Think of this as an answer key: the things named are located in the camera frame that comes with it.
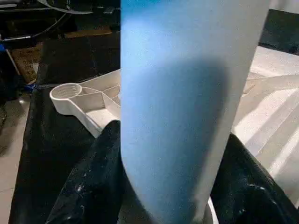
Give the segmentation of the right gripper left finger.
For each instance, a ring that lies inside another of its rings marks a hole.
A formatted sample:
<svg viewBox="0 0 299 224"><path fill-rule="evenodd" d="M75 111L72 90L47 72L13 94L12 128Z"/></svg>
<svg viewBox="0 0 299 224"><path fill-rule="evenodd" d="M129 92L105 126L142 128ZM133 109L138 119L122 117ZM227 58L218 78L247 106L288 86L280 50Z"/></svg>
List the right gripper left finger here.
<svg viewBox="0 0 299 224"><path fill-rule="evenodd" d="M48 224L115 224L124 192L121 123L111 121L70 172Z"/></svg>

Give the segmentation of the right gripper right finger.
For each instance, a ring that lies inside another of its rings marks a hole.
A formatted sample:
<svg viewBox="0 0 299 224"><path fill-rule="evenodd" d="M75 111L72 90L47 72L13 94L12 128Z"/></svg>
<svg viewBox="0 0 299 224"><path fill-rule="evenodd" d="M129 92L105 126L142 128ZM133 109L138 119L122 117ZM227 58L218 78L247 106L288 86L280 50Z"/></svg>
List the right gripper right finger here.
<svg viewBox="0 0 299 224"><path fill-rule="evenodd" d="M234 134L227 141L211 199L220 224L299 222L299 211Z"/></svg>

